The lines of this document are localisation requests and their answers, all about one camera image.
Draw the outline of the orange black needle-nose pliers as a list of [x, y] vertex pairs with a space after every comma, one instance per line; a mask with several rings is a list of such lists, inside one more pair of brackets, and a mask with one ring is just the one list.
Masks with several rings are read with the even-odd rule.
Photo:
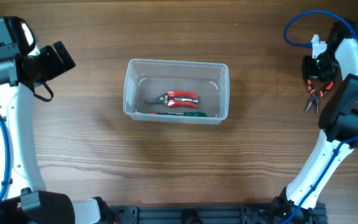
[[306, 79], [305, 84], [310, 95], [310, 100], [305, 111], [310, 112], [311, 110], [315, 110], [316, 114], [319, 114], [320, 101], [333, 88], [335, 81], [326, 82], [320, 91], [316, 90], [311, 79]]

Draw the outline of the red handled snips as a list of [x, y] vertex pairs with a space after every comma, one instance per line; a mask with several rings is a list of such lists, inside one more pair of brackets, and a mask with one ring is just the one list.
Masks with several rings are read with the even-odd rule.
[[167, 91], [145, 101], [148, 105], [166, 105], [169, 108], [184, 106], [197, 108], [199, 103], [198, 95], [189, 91]]

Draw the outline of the green handled screwdriver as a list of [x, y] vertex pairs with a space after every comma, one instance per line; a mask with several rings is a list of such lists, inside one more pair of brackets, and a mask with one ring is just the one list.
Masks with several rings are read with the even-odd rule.
[[172, 116], [192, 116], [192, 117], [207, 117], [206, 113], [203, 112], [183, 112], [183, 113], [167, 113]]

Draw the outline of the red black screwdriver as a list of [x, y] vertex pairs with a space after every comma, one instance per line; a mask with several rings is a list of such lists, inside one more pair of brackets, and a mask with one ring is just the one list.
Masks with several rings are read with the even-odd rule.
[[153, 115], [170, 115], [170, 116], [183, 116], [183, 113], [160, 113], [160, 112], [152, 112], [152, 113], [141, 113], [135, 112], [136, 114], [153, 114]]

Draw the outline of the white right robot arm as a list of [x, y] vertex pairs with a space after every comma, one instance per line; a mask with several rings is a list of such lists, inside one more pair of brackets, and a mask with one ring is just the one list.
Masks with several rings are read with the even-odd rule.
[[340, 163], [358, 147], [358, 34], [356, 25], [338, 19], [329, 37], [314, 35], [303, 59], [309, 109], [319, 113], [316, 145], [297, 177], [272, 202], [270, 214], [284, 223], [304, 223]]

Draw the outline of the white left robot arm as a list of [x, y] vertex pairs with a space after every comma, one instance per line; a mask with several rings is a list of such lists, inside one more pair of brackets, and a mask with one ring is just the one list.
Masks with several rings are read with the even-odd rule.
[[35, 89], [74, 68], [61, 42], [39, 48], [28, 23], [0, 18], [0, 223], [102, 223], [99, 198], [47, 191], [35, 153]]

